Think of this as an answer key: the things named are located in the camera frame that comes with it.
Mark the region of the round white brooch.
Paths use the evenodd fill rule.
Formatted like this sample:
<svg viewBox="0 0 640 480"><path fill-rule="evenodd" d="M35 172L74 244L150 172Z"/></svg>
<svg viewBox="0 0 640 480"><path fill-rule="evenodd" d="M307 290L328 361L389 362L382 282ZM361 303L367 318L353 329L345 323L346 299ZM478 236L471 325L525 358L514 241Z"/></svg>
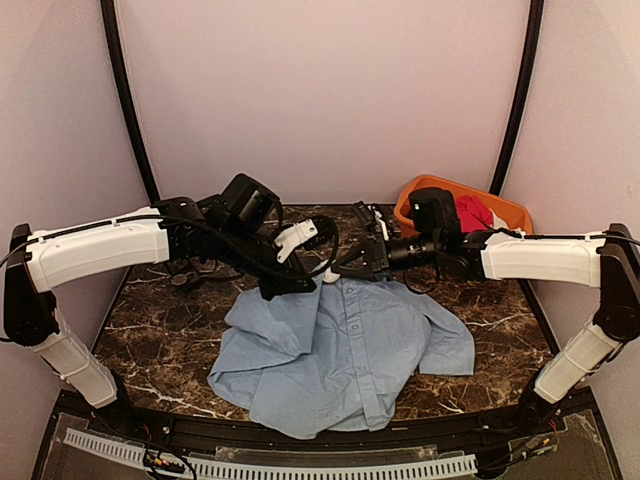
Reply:
<svg viewBox="0 0 640 480"><path fill-rule="evenodd" d="M333 272L331 269L327 269L323 273L323 282L327 284L332 284L337 282L340 279L340 275L338 273Z"/></svg>

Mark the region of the light blue button shirt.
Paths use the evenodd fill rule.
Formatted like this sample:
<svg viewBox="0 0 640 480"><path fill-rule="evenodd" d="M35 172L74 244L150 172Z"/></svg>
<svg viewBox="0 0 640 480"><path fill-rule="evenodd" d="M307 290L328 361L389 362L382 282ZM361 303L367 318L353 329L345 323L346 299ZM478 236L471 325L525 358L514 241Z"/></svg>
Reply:
<svg viewBox="0 0 640 480"><path fill-rule="evenodd" d="M385 428L414 372L474 372L464 323L396 281L318 280L311 293L271 300L252 289L225 321L210 387L251 421L300 440Z"/></svg>

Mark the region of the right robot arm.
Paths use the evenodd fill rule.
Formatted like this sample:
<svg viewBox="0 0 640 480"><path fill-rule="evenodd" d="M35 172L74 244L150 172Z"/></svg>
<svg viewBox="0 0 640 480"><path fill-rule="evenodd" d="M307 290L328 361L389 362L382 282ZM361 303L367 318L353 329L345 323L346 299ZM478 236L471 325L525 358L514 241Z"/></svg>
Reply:
<svg viewBox="0 0 640 480"><path fill-rule="evenodd" d="M460 280L526 279L584 285L600 292L586 326L547 363L510 413L521 434L534 432L569 390L639 336L639 243L627 227L602 232L527 234L506 228L465 233L451 192L423 188L409 196L415 235L392 238L364 203L354 208L369 237L337 260L333 273L367 281L433 265Z"/></svg>

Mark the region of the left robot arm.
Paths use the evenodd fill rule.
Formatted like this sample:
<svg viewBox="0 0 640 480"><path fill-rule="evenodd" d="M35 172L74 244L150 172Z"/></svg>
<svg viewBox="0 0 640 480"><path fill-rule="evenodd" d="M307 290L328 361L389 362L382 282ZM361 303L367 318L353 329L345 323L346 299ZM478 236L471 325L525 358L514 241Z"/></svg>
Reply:
<svg viewBox="0 0 640 480"><path fill-rule="evenodd" d="M67 325L54 289L132 265L198 259L253 276L267 300L309 292L315 284L294 252L326 225L307 219L286 226L279 197L245 174L199 201L161 200L119 217L52 231L19 225L1 262L5 339L36 352L90 406L102 409L103 421L117 434L134 435L140 412Z"/></svg>

